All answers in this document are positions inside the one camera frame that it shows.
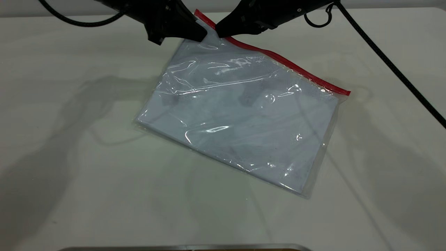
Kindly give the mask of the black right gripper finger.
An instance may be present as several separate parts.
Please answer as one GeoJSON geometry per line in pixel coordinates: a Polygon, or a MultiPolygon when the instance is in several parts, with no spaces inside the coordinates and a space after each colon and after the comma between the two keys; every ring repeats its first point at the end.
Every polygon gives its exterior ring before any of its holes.
{"type": "Polygon", "coordinates": [[[263,33],[266,29],[240,29],[239,27],[235,28],[222,28],[217,27],[217,34],[220,38],[229,38],[237,35],[259,35],[263,33]]]}
{"type": "Polygon", "coordinates": [[[239,27],[240,29],[250,29],[249,23],[246,21],[246,15],[249,16],[250,11],[252,11],[251,8],[236,8],[216,24],[215,30],[217,31],[217,27],[230,29],[239,27]]]}

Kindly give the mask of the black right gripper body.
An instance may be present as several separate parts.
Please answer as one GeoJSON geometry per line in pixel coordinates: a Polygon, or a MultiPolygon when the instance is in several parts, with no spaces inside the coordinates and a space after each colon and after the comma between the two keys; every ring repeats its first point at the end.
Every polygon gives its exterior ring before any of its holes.
{"type": "Polygon", "coordinates": [[[242,10],[241,34],[258,35],[333,3],[333,0],[250,0],[242,10]]]}

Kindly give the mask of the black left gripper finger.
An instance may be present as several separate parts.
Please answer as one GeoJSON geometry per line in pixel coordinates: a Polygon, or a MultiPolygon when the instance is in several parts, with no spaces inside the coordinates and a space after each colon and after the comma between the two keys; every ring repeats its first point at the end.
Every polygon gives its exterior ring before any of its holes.
{"type": "Polygon", "coordinates": [[[197,23],[196,17],[181,6],[175,7],[174,24],[182,34],[206,34],[204,27],[197,23]]]}
{"type": "Polygon", "coordinates": [[[207,30],[196,21],[175,21],[167,24],[165,38],[183,38],[201,42],[207,36],[207,30]]]}

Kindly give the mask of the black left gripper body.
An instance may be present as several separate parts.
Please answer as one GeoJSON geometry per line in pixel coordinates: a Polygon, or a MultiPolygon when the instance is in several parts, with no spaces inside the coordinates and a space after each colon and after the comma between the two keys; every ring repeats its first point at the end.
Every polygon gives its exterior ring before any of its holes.
{"type": "Polygon", "coordinates": [[[139,0],[138,4],[148,40],[157,45],[165,40],[167,24],[174,22],[175,7],[187,8],[181,0],[139,0]]]}

